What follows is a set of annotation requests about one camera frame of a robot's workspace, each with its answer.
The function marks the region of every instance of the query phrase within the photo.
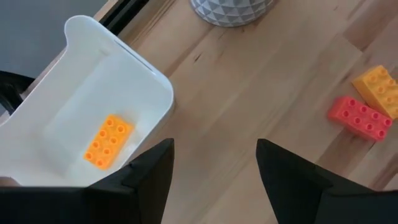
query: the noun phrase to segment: gray textured vase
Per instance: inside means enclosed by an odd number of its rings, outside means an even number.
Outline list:
[[[191,0],[195,12],[217,26],[248,24],[267,11],[274,0]]]

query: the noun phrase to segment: wooden floor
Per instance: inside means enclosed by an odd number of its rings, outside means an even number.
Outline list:
[[[176,109],[153,141],[175,139],[164,222],[277,223],[257,138],[375,190],[398,189],[398,124],[380,143],[326,119],[374,65],[398,78],[397,0],[280,0],[267,16],[214,27],[188,0],[152,3],[123,39],[167,75]]]

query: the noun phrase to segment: orange toy brick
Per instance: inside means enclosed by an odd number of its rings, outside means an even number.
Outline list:
[[[99,169],[109,168],[134,127],[116,115],[109,115],[91,142],[84,159]]]
[[[352,97],[337,98],[328,117],[366,139],[381,141],[386,137],[392,120]]]
[[[370,69],[353,85],[370,107],[392,119],[398,117],[398,85],[383,66]]]

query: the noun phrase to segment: red duplo brick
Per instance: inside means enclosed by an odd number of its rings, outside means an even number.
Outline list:
[[[391,118],[350,96],[337,98],[329,110],[328,117],[353,133],[376,141],[383,140],[392,125]]]

